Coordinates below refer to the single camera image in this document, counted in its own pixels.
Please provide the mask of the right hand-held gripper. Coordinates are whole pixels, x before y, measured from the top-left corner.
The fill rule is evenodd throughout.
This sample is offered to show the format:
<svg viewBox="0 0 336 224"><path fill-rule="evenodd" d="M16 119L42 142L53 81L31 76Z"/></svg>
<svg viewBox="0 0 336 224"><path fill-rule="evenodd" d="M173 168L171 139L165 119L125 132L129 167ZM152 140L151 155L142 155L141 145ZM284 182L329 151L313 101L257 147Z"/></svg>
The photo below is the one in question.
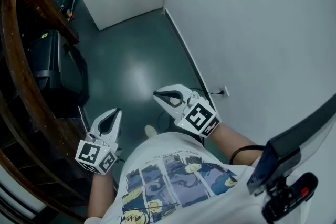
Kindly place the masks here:
<svg viewBox="0 0 336 224"><path fill-rule="evenodd" d="M209 101L181 84L164 86L153 92L155 101L186 131L207 138L219 126L220 117Z"/></svg>

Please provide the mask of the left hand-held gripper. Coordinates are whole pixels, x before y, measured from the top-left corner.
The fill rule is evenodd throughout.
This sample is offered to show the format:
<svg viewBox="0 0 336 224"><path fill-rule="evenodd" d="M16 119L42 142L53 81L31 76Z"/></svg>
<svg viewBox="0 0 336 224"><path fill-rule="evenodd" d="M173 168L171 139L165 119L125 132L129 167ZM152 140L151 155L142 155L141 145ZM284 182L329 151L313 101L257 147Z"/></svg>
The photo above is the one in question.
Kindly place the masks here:
<svg viewBox="0 0 336 224"><path fill-rule="evenodd" d="M119 160L118 146L121 109L112 109L97 117L84 140L80 140L75 160L86 170L105 175Z"/></svg>

